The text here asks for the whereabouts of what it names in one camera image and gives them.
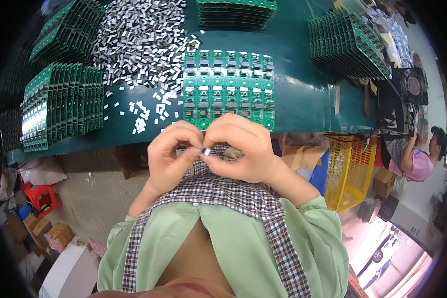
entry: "wall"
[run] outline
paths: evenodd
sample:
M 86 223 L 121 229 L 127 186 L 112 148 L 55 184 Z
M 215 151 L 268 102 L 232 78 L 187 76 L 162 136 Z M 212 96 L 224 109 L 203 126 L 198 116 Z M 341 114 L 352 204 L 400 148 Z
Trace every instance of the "wall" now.
M 447 117 L 445 112 L 444 92 L 442 89 L 441 76 L 437 68 L 434 52 L 429 44 L 421 26 L 409 24 L 406 27 L 402 18 L 395 15 L 394 19 L 403 28 L 408 36 L 409 49 L 419 54 L 429 83 L 429 114 L 427 119 L 429 127 L 439 126 L 446 130 Z M 428 146 L 422 147 L 422 150 L 429 152 Z M 442 164 L 437 163 L 432 175 L 424 182 L 407 182 L 404 192 L 399 193 L 397 197 L 399 203 L 413 210 L 417 215 L 426 221 L 429 221 L 433 213 L 430 199 L 433 194 L 444 192 L 444 178 L 446 170 Z

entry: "green workbench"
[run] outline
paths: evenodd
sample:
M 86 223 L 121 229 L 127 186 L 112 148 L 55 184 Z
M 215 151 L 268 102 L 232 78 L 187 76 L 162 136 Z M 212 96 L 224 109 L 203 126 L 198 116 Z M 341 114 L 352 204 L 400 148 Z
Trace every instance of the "green workbench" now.
M 362 91 L 331 69 L 310 58 L 307 20 L 323 15 L 333 8 L 332 0 L 279 0 L 278 13 L 266 30 L 212 30 L 202 28 L 197 23 L 196 4 L 187 1 L 185 9 L 185 29 L 198 35 L 202 40 L 200 49 L 246 51 L 271 55 L 275 66 L 275 128 L 274 132 L 340 132 L 360 133 L 370 131 L 376 125 L 376 104 L 370 101 L 370 117 L 363 116 Z M 335 115 L 336 85 L 339 83 L 339 113 Z M 169 117 L 154 125 L 155 105 L 152 98 L 158 89 L 137 86 L 133 90 L 120 85 L 110 88 L 113 95 L 105 98 L 109 107 L 104 110 L 108 120 L 104 128 L 84 136 L 74 136 L 61 140 L 47 151 L 23 152 L 14 150 L 7 153 L 7 163 L 12 164 L 33 158 L 81 150 L 113 147 L 125 144 L 148 142 L 170 125 L 174 112 L 182 116 L 182 105 L 173 103 L 166 106 Z M 151 110 L 146 121 L 146 131 L 132 134 L 136 115 L 129 112 L 129 102 L 142 101 Z

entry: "red plastic stool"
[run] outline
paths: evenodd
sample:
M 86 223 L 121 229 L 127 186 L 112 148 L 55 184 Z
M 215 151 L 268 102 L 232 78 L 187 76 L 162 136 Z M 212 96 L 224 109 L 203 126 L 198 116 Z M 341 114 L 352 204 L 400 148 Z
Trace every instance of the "red plastic stool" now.
M 31 183 L 24 183 L 23 179 L 20 176 L 20 188 L 25 192 L 25 195 L 30 199 L 33 208 L 39 212 L 38 217 L 42 218 L 45 215 L 51 213 L 55 209 L 58 209 L 63 206 L 63 203 L 60 203 L 56 200 L 55 193 L 53 191 L 56 184 L 53 185 L 41 185 L 37 188 L 32 188 L 33 185 Z

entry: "green circuit board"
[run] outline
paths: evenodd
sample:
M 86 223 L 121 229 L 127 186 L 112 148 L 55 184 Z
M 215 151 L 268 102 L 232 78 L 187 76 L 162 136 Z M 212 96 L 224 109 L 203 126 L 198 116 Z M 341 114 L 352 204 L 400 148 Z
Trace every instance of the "green circuit board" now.
M 273 57 L 256 53 L 200 50 L 185 52 L 186 76 L 217 75 L 273 78 Z
M 243 116 L 273 131 L 273 81 L 244 77 L 184 78 L 184 119 L 206 130 L 225 113 Z
M 185 53 L 184 119 L 206 130 L 225 113 L 243 116 L 273 131 L 273 58 L 247 52 Z

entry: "white plastic bag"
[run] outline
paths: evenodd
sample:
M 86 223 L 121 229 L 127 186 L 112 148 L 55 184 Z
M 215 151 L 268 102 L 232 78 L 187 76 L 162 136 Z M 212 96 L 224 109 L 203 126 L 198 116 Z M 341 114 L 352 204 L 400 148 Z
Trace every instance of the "white plastic bag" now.
M 30 160 L 20 168 L 20 174 L 23 182 L 30 182 L 34 186 L 51 185 L 66 179 L 55 156 Z
M 17 173 L 2 173 L 0 179 L 0 201 L 6 201 L 13 197 L 13 187 L 17 181 Z

